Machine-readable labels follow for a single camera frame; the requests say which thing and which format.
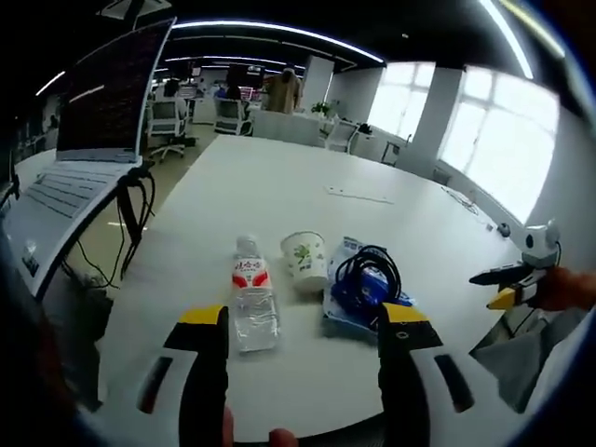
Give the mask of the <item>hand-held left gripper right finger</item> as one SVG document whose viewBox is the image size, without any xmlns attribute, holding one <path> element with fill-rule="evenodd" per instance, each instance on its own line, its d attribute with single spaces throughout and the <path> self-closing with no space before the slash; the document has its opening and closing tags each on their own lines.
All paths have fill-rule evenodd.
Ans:
<svg viewBox="0 0 596 447">
<path fill-rule="evenodd" d="M 378 355 L 387 446 L 507 446 L 517 435 L 495 377 L 415 307 L 382 304 Z"/>
</svg>

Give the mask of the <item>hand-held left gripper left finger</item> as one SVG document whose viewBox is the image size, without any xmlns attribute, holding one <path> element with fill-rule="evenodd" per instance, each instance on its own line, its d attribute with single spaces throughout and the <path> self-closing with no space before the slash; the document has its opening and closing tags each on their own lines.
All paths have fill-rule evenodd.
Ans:
<svg viewBox="0 0 596 447">
<path fill-rule="evenodd" d="M 157 349 L 109 382 L 100 408 L 110 446 L 221 446 L 228 307 L 188 310 Z"/>
</svg>

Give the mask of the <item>person's right hand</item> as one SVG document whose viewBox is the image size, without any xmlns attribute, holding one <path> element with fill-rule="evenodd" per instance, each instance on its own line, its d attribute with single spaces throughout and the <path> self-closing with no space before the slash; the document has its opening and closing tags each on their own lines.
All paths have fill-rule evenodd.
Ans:
<svg viewBox="0 0 596 447">
<path fill-rule="evenodd" d="M 574 273 L 554 267 L 538 282 L 537 307 L 546 311 L 563 311 L 576 307 L 589 311 L 595 306 L 595 272 Z"/>
</svg>

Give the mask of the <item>person's left hand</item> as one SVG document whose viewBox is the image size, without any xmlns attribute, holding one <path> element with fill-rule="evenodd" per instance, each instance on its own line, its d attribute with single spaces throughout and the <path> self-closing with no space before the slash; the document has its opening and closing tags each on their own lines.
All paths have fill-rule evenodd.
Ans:
<svg viewBox="0 0 596 447">
<path fill-rule="evenodd" d="M 298 445 L 298 439 L 287 429 L 276 428 L 269 432 L 268 446 L 297 447 Z M 227 406 L 223 409 L 222 446 L 234 446 L 234 417 Z"/>
</svg>

